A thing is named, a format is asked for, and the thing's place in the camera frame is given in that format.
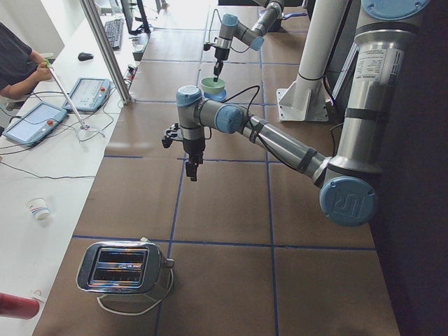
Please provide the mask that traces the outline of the person's forearm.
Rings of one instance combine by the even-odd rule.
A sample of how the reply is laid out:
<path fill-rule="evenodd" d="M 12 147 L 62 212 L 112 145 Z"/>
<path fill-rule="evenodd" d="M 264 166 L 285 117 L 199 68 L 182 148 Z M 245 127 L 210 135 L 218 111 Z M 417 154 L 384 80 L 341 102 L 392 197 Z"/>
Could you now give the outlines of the person's forearm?
<path fill-rule="evenodd" d="M 19 99 L 29 94 L 39 83 L 39 75 L 35 71 L 28 78 L 14 85 L 1 89 L 1 96 L 9 99 Z"/>

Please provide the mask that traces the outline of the person's hand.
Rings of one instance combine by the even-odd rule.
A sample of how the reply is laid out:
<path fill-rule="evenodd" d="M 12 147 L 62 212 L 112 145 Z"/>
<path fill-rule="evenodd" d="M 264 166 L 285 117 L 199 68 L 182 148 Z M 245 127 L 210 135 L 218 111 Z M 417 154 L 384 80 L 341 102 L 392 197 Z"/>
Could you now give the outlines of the person's hand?
<path fill-rule="evenodd" d="M 49 68 L 47 67 L 46 63 L 41 63 L 37 66 L 35 72 L 34 72 L 35 79 L 40 81 L 48 81 L 53 78 Z"/>

